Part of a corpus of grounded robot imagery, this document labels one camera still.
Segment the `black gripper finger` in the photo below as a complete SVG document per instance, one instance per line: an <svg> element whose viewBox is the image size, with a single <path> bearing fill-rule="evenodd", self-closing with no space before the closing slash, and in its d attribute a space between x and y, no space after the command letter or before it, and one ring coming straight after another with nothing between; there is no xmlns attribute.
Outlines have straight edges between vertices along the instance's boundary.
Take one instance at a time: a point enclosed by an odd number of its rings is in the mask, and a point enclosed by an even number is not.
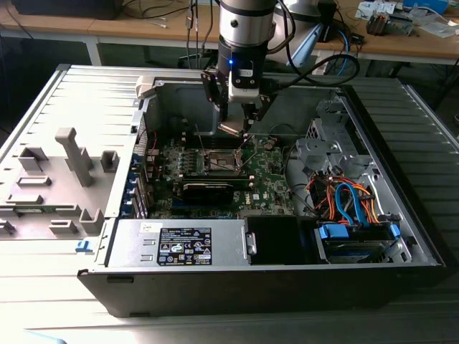
<svg viewBox="0 0 459 344"><path fill-rule="evenodd" d="M266 112L270 109L274 103L277 94L261 95L261 107L257 108L254 103L248 103L243 105L244 121L243 128L250 129L255 121L261 121Z"/></svg>
<svg viewBox="0 0 459 344"><path fill-rule="evenodd" d="M201 81L208 101L217 107L224 122L228 116L228 78L216 70L203 70Z"/></svg>

